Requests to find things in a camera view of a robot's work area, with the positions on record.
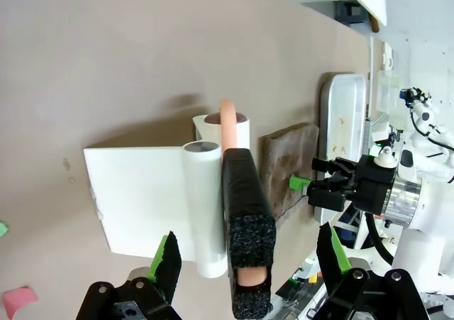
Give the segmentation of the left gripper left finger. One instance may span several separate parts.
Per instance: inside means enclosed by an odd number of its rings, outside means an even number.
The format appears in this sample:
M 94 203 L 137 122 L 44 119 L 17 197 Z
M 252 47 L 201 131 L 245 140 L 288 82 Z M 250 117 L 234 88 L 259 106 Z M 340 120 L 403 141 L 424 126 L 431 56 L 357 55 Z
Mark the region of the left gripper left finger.
M 173 232 L 162 237 L 155 257 L 144 276 L 114 287 L 109 282 L 93 283 L 84 297 L 78 319 L 179 319 L 172 306 L 182 259 Z

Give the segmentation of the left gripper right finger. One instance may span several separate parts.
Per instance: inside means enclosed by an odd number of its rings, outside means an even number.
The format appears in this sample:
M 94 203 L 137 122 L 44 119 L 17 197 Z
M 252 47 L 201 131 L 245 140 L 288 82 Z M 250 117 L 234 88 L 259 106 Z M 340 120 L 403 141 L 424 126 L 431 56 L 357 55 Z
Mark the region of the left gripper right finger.
M 320 227 L 316 254 L 328 293 L 317 319 L 349 320 L 357 313 L 373 319 L 426 318 L 426 308 L 406 270 L 390 270 L 382 277 L 352 267 L 328 223 Z

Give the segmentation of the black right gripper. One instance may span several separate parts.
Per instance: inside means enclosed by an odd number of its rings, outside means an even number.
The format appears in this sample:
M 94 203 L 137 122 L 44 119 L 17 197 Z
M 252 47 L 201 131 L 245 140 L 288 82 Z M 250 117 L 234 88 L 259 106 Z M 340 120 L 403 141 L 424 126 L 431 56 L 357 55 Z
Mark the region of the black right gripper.
M 363 155 L 357 163 L 340 157 L 333 160 L 314 158 L 311 169 L 317 172 L 318 179 L 323 180 L 291 176 L 289 188 L 301 192 L 312 206 L 341 212 L 355 187 L 354 207 L 370 214 L 381 214 L 394 182 L 394 168 L 380 167 L 374 159 Z M 354 179 L 332 176 L 337 172 L 348 177 L 355 172 Z

